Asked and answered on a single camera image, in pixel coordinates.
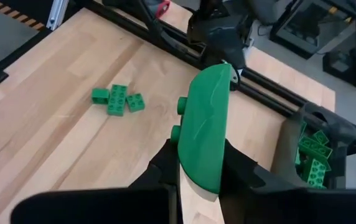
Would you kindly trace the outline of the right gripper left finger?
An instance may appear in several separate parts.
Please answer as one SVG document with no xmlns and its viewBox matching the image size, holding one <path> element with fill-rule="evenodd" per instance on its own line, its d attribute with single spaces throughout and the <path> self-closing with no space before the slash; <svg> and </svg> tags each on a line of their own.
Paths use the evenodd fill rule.
<svg viewBox="0 0 356 224">
<path fill-rule="evenodd" d="M 177 144 L 167 139 L 158 153 L 149 161 L 146 170 L 129 188 L 164 187 L 169 191 L 170 224 L 184 224 L 180 197 L 180 167 Z"/>
</svg>

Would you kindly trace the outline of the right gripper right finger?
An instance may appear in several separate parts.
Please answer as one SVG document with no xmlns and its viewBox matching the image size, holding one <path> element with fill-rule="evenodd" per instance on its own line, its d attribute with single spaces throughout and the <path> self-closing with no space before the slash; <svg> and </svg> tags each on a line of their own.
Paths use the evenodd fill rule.
<svg viewBox="0 0 356 224">
<path fill-rule="evenodd" d="M 291 184 L 229 141 L 218 197 L 225 224 L 356 224 L 356 190 Z"/>
</svg>

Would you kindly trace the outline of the small green building block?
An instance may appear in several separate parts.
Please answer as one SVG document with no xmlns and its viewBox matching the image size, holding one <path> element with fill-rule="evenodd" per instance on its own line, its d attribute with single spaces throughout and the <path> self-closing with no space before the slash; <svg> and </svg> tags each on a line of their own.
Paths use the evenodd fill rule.
<svg viewBox="0 0 356 224">
<path fill-rule="evenodd" d="M 128 95 L 126 97 L 126 102 L 128 104 L 130 112 L 132 113 L 145 109 L 145 103 L 142 94 L 140 93 Z"/>
<path fill-rule="evenodd" d="M 107 105 L 110 91 L 106 88 L 94 88 L 91 92 L 91 100 L 94 104 Z"/>
</svg>

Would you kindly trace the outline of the grey translucent plastic bin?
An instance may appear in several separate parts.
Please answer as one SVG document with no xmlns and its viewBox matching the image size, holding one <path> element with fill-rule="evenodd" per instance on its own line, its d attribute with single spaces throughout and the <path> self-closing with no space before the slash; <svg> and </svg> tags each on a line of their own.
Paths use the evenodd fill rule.
<svg viewBox="0 0 356 224">
<path fill-rule="evenodd" d="M 301 164 L 295 165 L 302 121 L 307 123 L 303 136 L 312 139 L 316 131 L 323 130 L 329 138 L 324 145 L 332 149 L 328 160 L 316 159 L 299 151 Z M 302 172 L 308 159 L 316 159 L 326 166 L 326 189 L 343 189 L 347 156 L 353 154 L 356 154 L 356 127 L 328 109 L 307 103 L 282 123 L 271 171 L 290 183 L 311 187 L 302 180 Z"/>
</svg>

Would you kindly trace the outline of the black case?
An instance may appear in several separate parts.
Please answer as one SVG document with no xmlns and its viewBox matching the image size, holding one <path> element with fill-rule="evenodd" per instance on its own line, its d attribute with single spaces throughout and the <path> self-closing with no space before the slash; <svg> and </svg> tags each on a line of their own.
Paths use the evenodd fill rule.
<svg viewBox="0 0 356 224">
<path fill-rule="evenodd" d="M 292 0 L 269 39 L 309 59 L 355 21 L 356 0 Z"/>
</svg>

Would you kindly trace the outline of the silver aluminium profile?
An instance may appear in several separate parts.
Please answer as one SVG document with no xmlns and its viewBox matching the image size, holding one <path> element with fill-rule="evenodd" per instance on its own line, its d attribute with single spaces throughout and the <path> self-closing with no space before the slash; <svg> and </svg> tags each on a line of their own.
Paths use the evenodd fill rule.
<svg viewBox="0 0 356 224">
<path fill-rule="evenodd" d="M 50 10 L 46 27 L 50 30 L 57 29 L 63 22 L 69 0 L 54 0 Z"/>
</svg>

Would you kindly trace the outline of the orange black striped tape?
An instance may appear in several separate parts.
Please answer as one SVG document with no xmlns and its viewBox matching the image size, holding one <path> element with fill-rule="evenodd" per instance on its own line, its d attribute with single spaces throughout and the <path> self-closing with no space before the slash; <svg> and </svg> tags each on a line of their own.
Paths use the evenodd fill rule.
<svg viewBox="0 0 356 224">
<path fill-rule="evenodd" d="M 4 14 L 7 17 L 10 17 L 11 19 L 19 21 L 20 23 L 28 27 L 31 27 L 35 30 L 42 30 L 46 28 L 46 26 L 43 23 L 39 22 L 38 20 L 31 18 L 2 2 L 0 2 L 0 13 Z"/>
</svg>

